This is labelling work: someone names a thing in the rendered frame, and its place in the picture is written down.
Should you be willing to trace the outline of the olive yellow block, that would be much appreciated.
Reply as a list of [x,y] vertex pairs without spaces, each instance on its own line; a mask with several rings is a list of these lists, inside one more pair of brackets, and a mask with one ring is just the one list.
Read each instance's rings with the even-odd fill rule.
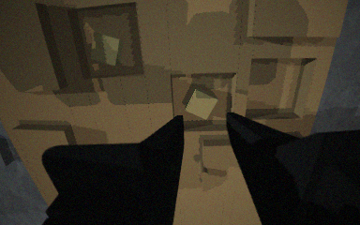
[[217,96],[195,86],[186,104],[186,111],[207,119],[218,102]]
[[92,38],[91,59],[117,66],[120,64],[124,39],[94,32]]

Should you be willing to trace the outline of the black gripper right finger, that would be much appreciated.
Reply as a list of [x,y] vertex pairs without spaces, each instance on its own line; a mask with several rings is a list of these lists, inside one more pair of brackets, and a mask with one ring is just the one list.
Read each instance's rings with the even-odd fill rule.
[[301,225],[332,163],[360,161],[360,130],[297,138],[234,112],[230,144],[262,225]]

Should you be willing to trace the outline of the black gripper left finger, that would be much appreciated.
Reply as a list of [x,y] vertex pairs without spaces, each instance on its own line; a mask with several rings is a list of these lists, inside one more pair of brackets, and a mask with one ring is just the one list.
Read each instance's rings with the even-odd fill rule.
[[131,189],[146,225],[173,225],[184,153],[184,119],[171,121],[139,143],[57,145],[42,165],[62,189]]

